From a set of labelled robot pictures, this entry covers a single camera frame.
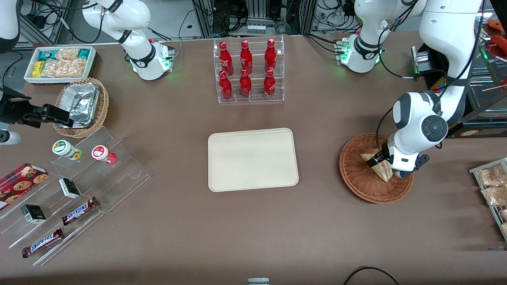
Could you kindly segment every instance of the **snack box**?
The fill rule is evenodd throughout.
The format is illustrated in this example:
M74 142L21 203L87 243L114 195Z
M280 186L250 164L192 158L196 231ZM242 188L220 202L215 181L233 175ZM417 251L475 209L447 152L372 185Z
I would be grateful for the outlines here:
M39 61L41 53L51 49L57 50L60 48L90 50L90 53L88 54L88 58L86 60L85 71L83 72L83 75L81 77L62 77L62 78L32 77L33 67L35 66L35 63ZM67 84L70 82L87 79L92 69L93 60L95 59L95 53L96 53L95 49L91 46L47 46L35 48L30 63L26 68L24 77L25 81L28 83L32 83L34 85L56 85L56 84Z
M24 163L0 179L0 210L49 177L43 168Z

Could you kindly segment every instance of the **clear acrylic shelf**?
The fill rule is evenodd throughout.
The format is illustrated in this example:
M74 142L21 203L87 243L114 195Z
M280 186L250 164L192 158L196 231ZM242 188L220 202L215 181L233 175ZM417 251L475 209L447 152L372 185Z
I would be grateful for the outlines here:
M247 38L248 45L252 51L253 57L253 73L250 75L252 81L252 95L249 99L241 96L241 89L239 86L239 79L241 78L241 62L239 55L241 53L241 41L242 38L228 38L228 39L216 39L213 43L213 61L215 69L215 81L216 81L216 93L219 103L234 104L234 103L259 103L259 102L280 102L285 99L285 88L284 88L284 47L283 37L252 37ZM276 68L274 70L274 78L276 80L275 94L273 99L267 100L264 98L264 78L266 77L266 71L264 69L264 53L268 45L268 39L275 40L276 49ZM220 65L220 49L218 44L220 42L226 42L227 49L232 56L232 66L234 68L234 74L229 76L229 80L232 84L232 100L225 101L220 92L220 77L219 72L222 70Z
M100 128L76 145L83 151L78 161L59 157L46 166L50 175L49 179L0 212L2 236L9 248L19 252L19 258L22 258L23 248L31 246L52 234L56 229L62 228L63 240L51 243L26 259L34 266L45 264L151 177L139 162L128 154L120 142L121 139L107 128ZM106 164L92 158L91 150L97 145L104 145L114 152L117 155L116 162ZM58 180L62 177L76 183L81 192L78 199L70 199L63 195L58 184ZM93 196L100 204L64 226L61 218ZM27 223L20 209L24 204L39 205L47 220L39 225Z

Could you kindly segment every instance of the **red bottle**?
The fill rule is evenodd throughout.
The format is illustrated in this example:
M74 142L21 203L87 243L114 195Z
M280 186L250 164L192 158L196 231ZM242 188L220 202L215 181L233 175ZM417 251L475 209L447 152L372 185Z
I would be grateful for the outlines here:
M232 76L234 74L234 68L232 67L232 56L231 53L227 50L227 44L225 42L220 42L220 65L222 66L222 70L227 72L227 75Z
M245 68L241 70L239 85L241 86L241 96L245 99L250 98L252 93L252 80L248 76L248 71Z
M239 58L241 59L241 68L245 68L248 74L252 74L254 72L254 62L247 40L241 41L241 54Z
M275 96L275 78L273 77L273 70L269 69L266 72L266 78L264 78L264 98L267 100L273 99Z
M225 101L232 100L232 85L231 81L227 78L227 74L225 71L221 70L220 73L220 92L222 93L222 96L224 97Z
M275 50L275 40L268 40L268 48L266 49L266 53L264 54L264 69L266 72L271 68L275 70L276 67L276 50Z

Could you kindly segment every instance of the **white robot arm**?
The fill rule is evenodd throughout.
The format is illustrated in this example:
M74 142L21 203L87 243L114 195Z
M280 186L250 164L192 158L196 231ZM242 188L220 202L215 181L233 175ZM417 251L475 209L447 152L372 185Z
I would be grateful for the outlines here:
M160 43L151 43L140 29L150 24L151 14L138 0L96 0L83 10L91 26L102 29L118 41L130 57L134 71L144 80L154 80L172 70L174 50Z
M394 103L392 114L398 131L389 137L381 153L392 168L399 170L399 177L408 176L424 164L429 157L419 152L438 145L446 137L448 126L463 116L476 43L474 24L481 2L427 1L420 35L430 48L447 56L448 87L440 96L431 91L405 93Z
M341 40L344 45L340 63L357 73L372 70L378 62L379 48L390 33L386 29L389 26L387 21L394 21L402 13L408 13L408 18L417 16L425 5L426 0L356 0L354 10L363 26L359 35L352 34Z

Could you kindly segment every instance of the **wicker basket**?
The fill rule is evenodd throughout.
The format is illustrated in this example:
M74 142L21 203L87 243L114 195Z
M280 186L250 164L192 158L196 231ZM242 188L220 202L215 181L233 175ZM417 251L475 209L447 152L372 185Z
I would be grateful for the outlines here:
M56 124L53 124L53 127L56 129L56 131L65 136L70 136L74 138L83 138L87 137L94 132L96 132L105 121L105 118L107 116L107 108L109 107L109 95L107 94L107 90L104 88L104 85L99 80L96 80L95 78L87 78L84 80L79 80L76 82L73 82L72 84L85 84L85 83L93 83L100 87L100 93L99 93L99 101L97 102L97 111L95 112L95 118L94 123L91 127L87 129L66 129L66 128L60 128ZM60 104L60 100L62 98L62 94L65 88L60 92L60 95L56 99L56 106Z
M382 145L387 138L379 136ZM413 174L400 179L393 176L384 182L360 156L361 152L377 147L375 134L363 134L349 140L340 154L340 173L345 184L360 198L376 203L386 204L400 200L409 191Z

